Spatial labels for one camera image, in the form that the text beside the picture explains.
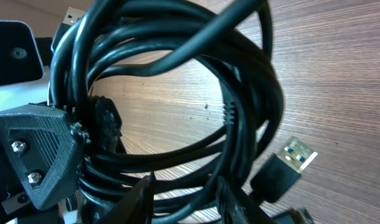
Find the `black USB cable long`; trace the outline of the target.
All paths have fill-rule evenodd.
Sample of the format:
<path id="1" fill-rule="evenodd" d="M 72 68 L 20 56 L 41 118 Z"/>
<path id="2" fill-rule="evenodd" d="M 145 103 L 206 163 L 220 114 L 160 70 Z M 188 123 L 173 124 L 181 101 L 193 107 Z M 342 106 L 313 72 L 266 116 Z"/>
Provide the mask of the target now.
<path id="1" fill-rule="evenodd" d="M 253 11 L 260 18 L 262 49 L 235 30 Z M 87 73 L 89 82 L 115 75 L 151 77 L 200 55 L 214 62 L 244 56 L 246 60 L 235 66 L 258 65 L 260 71 L 274 74 L 270 63 L 272 18 L 267 1 L 235 1 L 219 15 L 189 1 L 128 1 L 119 12 L 134 20 L 96 42 Z M 172 52 L 149 64 L 114 66 L 126 57 L 161 49 Z"/>

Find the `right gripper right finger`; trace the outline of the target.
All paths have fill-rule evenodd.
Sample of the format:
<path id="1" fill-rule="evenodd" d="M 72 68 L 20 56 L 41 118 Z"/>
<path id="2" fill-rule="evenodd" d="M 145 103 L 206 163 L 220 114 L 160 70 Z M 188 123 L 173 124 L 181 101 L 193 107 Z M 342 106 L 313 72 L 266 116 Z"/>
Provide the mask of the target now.
<path id="1" fill-rule="evenodd" d="M 223 176 L 217 178 L 216 207 L 223 224 L 275 223 L 240 187 Z"/>

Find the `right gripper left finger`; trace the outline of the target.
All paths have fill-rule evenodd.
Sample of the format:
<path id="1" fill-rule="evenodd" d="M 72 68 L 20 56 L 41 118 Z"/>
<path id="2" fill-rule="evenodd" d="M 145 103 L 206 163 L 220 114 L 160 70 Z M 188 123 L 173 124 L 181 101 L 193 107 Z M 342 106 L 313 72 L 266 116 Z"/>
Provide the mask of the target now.
<path id="1" fill-rule="evenodd" d="M 154 172 L 143 177 L 97 224 L 151 224 L 155 183 Z"/>

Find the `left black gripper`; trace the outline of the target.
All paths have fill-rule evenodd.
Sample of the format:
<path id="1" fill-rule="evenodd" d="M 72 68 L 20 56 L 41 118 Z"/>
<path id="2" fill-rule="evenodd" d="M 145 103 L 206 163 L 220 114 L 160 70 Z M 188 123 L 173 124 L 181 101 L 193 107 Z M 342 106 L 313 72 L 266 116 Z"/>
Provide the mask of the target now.
<path id="1" fill-rule="evenodd" d="M 93 141 L 103 152 L 126 153 L 114 102 L 92 96 Z M 66 111 L 24 105 L 0 111 L 0 141 L 33 206 L 52 208 L 73 194 L 84 141 L 71 132 Z"/>

